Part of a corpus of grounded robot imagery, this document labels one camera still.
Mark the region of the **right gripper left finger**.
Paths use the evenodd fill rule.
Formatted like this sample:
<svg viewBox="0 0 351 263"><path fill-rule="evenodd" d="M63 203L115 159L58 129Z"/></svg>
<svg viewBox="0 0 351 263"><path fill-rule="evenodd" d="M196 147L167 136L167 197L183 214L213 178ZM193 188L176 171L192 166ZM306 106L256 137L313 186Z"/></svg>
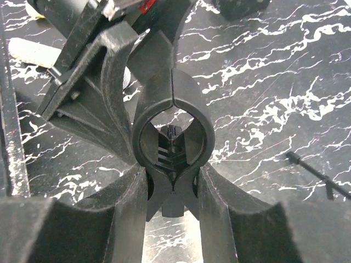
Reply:
<svg viewBox="0 0 351 263"><path fill-rule="evenodd" d="M75 205L1 198L1 262L141 262L148 183L134 165Z"/></svg>

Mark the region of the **black round-base mic stand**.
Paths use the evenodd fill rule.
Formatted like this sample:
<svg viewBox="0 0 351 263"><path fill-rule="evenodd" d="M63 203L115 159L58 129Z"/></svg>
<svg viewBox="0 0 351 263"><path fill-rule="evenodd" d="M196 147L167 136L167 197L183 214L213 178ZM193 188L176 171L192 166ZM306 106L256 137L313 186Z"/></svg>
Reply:
<svg viewBox="0 0 351 263"><path fill-rule="evenodd" d="M157 129L151 121L174 107L191 115L190 125ZM197 81L177 68L152 76L138 99L131 144L148 177L146 221L158 210L166 218L178 218L188 209L198 218L199 172L212 154L215 134Z"/></svg>

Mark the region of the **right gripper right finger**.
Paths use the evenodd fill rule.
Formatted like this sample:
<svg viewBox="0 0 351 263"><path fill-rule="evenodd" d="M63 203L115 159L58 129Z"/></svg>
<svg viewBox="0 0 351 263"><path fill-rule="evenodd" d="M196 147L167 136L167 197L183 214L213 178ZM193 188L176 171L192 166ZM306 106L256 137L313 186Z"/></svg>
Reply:
<svg viewBox="0 0 351 263"><path fill-rule="evenodd" d="M350 262L348 203L268 204L209 164L198 188L204 262Z"/></svg>

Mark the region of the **cream yellow microphone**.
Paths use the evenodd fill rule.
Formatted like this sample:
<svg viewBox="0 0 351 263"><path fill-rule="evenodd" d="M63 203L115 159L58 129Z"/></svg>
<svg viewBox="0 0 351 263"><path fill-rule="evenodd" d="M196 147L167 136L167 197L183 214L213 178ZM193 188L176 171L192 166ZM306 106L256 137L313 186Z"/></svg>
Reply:
<svg viewBox="0 0 351 263"><path fill-rule="evenodd" d="M11 38L8 49L13 58L44 68L53 67L61 53L61 49L22 38Z"/></svg>

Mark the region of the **glitter silver-head microphone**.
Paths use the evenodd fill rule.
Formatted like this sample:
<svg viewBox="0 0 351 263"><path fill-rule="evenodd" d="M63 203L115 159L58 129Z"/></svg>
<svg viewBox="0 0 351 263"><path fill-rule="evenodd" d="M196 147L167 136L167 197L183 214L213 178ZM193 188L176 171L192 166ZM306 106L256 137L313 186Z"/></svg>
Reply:
<svg viewBox="0 0 351 263"><path fill-rule="evenodd" d="M125 67L124 73L123 73L122 89L126 90L130 85L130 82L131 82L131 72L128 67Z"/></svg>

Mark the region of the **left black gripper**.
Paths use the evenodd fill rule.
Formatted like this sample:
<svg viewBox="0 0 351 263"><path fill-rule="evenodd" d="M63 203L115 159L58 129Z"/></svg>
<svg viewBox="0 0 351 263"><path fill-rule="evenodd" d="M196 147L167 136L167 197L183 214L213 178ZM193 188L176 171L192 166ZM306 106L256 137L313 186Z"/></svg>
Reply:
<svg viewBox="0 0 351 263"><path fill-rule="evenodd" d="M195 3L29 1L66 38L48 69L54 81L37 113L57 128L134 164L131 122L123 102L125 67L142 85L164 68L175 67L178 40ZM147 29L131 53L137 33Z"/></svg>

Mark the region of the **black tripod shock-mount stand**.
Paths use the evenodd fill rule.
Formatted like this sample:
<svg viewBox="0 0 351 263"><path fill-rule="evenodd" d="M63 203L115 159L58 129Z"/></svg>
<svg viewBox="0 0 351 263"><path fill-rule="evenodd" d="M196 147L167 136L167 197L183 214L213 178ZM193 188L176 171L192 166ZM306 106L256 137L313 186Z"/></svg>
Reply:
<svg viewBox="0 0 351 263"><path fill-rule="evenodd" d="M339 186L338 184L333 182L327 175L322 174L321 172L319 172L318 170L313 168L311 165L309 165L308 163L303 161L302 158L298 154L296 154L292 151L289 151L286 154L286 157L288 158L288 160L291 163L301 166L302 168L304 168L305 170L307 170L308 172L310 172L315 177L317 177L318 179L322 180L325 183L326 195L327 195L328 200L333 201L335 199L333 196L333 191L338 192L343 197L345 197L347 200L350 200L350 193L349 192L347 192L341 186Z"/></svg>

